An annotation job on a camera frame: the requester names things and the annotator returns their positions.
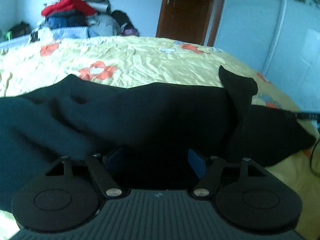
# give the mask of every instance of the pile of clothes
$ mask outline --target pile of clothes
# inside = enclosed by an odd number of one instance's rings
[[[89,26],[100,36],[139,35],[126,13],[111,13],[109,0],[52,0],[44,6],[41,15],[46,19],[41,27]]]

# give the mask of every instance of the bed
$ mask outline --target bed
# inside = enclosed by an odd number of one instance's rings
[[[219,66],[257,82],[252,104],[298,111],[281,90],[229,53],[212,47],[148,37],[60,38],[3,49],[0,55],[0,97],[17,96],[61,81],[69,74],[95,83],[130,88],[153,82],[221,87]],[[299,121],[319,138],[315,126]],[[267,169],[295,190],[303,201],[296,230],[307,240],[320,236],[320,178],[309,167],[311,150],[291,155]],[[320,172],[320,152],[313,156]],[[19,230],[10,213],[0,211],[0,240]]]

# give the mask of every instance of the red garment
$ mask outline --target red garment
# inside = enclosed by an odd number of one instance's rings
[[[48,16],[54,12],[62,12],[77,9],[81,11],[85,16],[93,15],[96,10],[87,5],[82,0],[61,0],[60,2],[50,5],[41,11],[41,15]]]

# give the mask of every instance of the black cable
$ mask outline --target black cable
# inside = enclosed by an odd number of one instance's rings
[[[313,168],[312,168],[312,158],[313,158],[313,153],[315,152],[315,149],[316,149],[317,145],[319,144],[319,142],[320,142],[320,139],[316,142],[315,146],[313,147],[313,150],[312,150],[312,153],[311,153],[311,156],[310,156],[310,169],[311,169],[311,172],[313,173],[313,175],[318,176],[318,177],[320,177],[320,173],[317,173],[317,172],[315,172],[313,170]]]

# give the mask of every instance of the white logo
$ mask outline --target white logo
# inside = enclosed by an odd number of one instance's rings
[[[161,197],[161,196],[163,196],[163,194],[160,192],[158,192],[158,194],[155,194],[155,197]]]

